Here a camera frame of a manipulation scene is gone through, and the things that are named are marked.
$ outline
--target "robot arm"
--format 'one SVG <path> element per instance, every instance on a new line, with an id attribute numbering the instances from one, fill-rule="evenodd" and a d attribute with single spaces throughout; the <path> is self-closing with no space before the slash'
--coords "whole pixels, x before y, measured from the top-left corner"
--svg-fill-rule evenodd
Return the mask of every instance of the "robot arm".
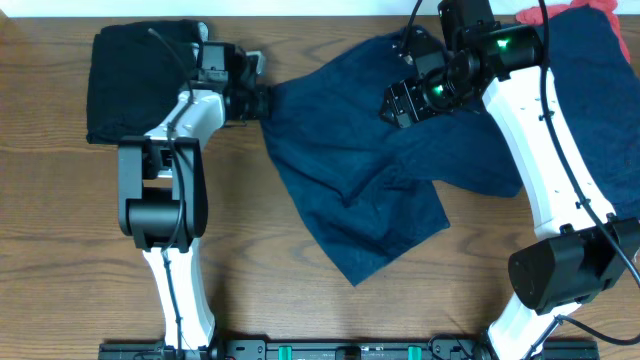
<path id="1" fill-rule="evenodd" d="M 576 231 L 591 228 L 592 220 L 575 205 L 578 198 L 562 168 L 547 127 L 539 119 L 540 67 L 529 67 L 510 75 L 508 81 L 492 81 L 482 101 L 498 124 L 515 160 L 531 204 L 536 237 L 544 240 L 559 236 L 560 228 L 565 224 L 571 224 Z M 580 186 L 591 199 L 594 211 L 606 223 L 607 214 L 614 213 L 613 207 L 582 161 L 557 101 L 551 71 L 547 76 L 547 94 L 554 112 L 552 120 L 562 149 Z M 554 316 L 569 315 L 579 307 L 580 304 L 569 302 L 538 315 L 514 294 L 503 314 L 490 326 L 489 341 L 500 360 L 522 359 L 554 321 Z"/>
<path id="2" fill-rule="evenodd" d="M 408 54 L 418 77 L 387 89 L 380 116 L 404 128 L 482 97 L 498 124 L 527 191 L 539 242 L 509 259 L 515 294 L 489 327 L 486 351 L 478 347 L 476 359 L 522 359 L 542 349 L 556 316 L 570 314 L 611 288 L 625 267 L 580 208 L 540 115 L 542 44 L 535 30 L 503 28 L 486 0 L 443 0 L 438 10 L 451 60 L 435 40 L 416 31 Z M 546 76 L 553 127 L 569 167 L 596 216 L 627 257 L 633 256 L 640 246 L 640 226 L 636 219 L 615 217 L 582 161 L 550 70 Z"/>
<path id="3" fill-rule="evenodd" d="M 262 53 L 245 54 L 234 45 L 205 42 L 201 54 L 198 80 L 191 83 L 193 99 L 189 91 L 181 92 L 178 104 L 160 125 L 144 136 L 123 138 L 119 144 L 119 222 L 136 247 L 143 249 L 153 271 L 165 315 L 164 348 L 178 349 L 180 344 L 186 350 L 209 353 L 215 319 L 207 305 L 199 259 L 208 216 L 201 151 L 226 120 L 267 115 L 269 93 L 255 83 L 265 64 Z M 173 121 L 175 159 L 167 137 Z M 182 169 L 179 181 L 185 189 L 186 216 L 178 224 L 175 243 L 166 249 L 165 261 L 163 250 L 177 225 L 180 204 L 176 162 Z M 173 179 L 172 188 L 144 186 L 143 180 L 155 178 Z M 181 331 L 174 321 L 176 310 Z"/>

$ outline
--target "wooden table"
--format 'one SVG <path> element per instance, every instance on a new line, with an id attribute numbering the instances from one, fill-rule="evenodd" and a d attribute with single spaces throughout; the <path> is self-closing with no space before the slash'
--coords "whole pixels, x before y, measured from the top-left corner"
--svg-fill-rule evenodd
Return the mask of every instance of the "wooden table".
<path id="1" fill-rule="evenodd" d="M 0 20 L 0 358 L 95 359 L 104 340 L 163 336 L 151 271 L 117 224 L 116 149 L 85 141 L 93 35 L 135 20 Z M 268 81 L 276 83 L 407 19 L 203 20 L 217 39 L 264 50 Z M 417 22 L 440 34 L 436 18 Z M 624 17 L 622 25 L 640 56 L 640 20 Z M 640 70 L 639 61 L 633 65 Z M 353 288 L 304 227 L 258 123 L 216 134 L 204 166 L 204 283 L 220 326 L 232 332 L 272 339 L 474 335 L 512 293 L 508 256 L 534 242 L 524 194 L 498 199 L 437 183 L 452 228 Z M 625 273 L 575 317 L 631 337 L 640 329 L 639 306 Z M 570 325 L 556 334 L 584 336 Z M 600 348 L 605 359 L 640 357 L 637 347 Z"/>

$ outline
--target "blue cloth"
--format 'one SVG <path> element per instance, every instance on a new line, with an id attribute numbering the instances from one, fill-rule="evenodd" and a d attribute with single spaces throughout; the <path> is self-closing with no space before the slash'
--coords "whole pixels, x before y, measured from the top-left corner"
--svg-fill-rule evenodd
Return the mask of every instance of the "blue cloth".
<path id="1" fill-rule="evenodd" d="M 510 197 L 522 187 L 486 113 L 458 111 L 396 129 L 378 110 L 390 84 L 415 76 L 392 44 L 356 46 L 274 88 L 267 149 L 311 234 L 357 285 L 449 222 L 433 180 Z M 621 216 L 640 214 L 640 83 L 599 11 L 551 21 L 558 97 L 594 180 Z"/>

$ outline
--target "green led light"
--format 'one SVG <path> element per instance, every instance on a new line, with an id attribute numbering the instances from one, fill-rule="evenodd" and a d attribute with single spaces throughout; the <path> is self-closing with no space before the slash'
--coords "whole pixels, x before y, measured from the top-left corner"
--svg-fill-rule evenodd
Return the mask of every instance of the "green led light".
<path id="1" fill-rule="evenodd" d="M 438 86 L 433 88 L 433 93 L 438 95 L 438 96 L 440 96 L 443 91 L 444 91 L 444 88 L 442 87 L 442 85 L 438 85 Z"/>
<path id="2" fill-rule="evenodd" d="M 509 43 L 509 39 L 498 40 L 498 46 L 501 47 L 502 49 L 506 48 L 508 43 Z"/>

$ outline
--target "navy fabric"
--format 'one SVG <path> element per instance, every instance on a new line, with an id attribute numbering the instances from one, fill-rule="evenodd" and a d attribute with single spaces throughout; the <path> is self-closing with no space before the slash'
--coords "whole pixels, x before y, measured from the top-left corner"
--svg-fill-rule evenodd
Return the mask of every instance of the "navy fabric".
<path id="1" fill-rule="evenodd" d="M 196 67 L 192 43 L 200 43 L 198 22 L 143 21 L 112 25 L 93 39 L 87 91 L 87 142 L 117 144 L 144 135 L 178 103 L 184 72 L 167 48 L 148 32 L 155 29 L 188 71 Z"/>
<path id="2" fill-rule="evenodd" d="M 396 129 L 378 110 L 384 89 L 415 75 L 392 44 L 356 46 L 274 88 L 262 127 L 269 155 L 311 234 L 357 285 L 449 222 L 433 180 L 510 197 L 522 182 L 493 119 L 457 111 Z M 640 83 L 599 11 L 551 21 L 558 97 L 585 162 L 622 216 L 640 213 Z"/>

